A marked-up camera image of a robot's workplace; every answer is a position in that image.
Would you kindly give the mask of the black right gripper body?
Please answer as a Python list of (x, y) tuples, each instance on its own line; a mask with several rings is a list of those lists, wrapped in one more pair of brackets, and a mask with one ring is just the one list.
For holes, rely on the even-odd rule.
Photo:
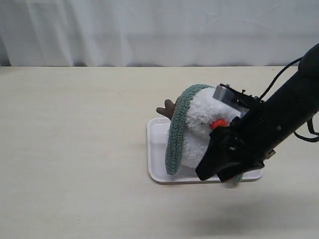
[(218, 119), (210, 124), (209, 147), (222, 149), (232, 163), (263, 162), (276, 152), (276, 119), (274, 117), (236, 117), (227, 126)]

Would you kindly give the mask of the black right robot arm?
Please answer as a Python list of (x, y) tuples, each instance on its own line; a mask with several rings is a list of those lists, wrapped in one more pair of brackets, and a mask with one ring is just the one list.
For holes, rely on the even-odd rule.
[(296, 60), (297, 72), (266, 101), (238, 92), (228, 85), (218, 85), (214, 98), (241, 116), (229, 126), (210, 125), (210, 141), (196, 175), (202, 181), (217, 176), (226, 182), (237, 175), (262, 169), (264, 161), (275, 154), (275, 147), (307, 124), (318, 142), (312, 119), (319, 110), (319, 48), (312, 47)]

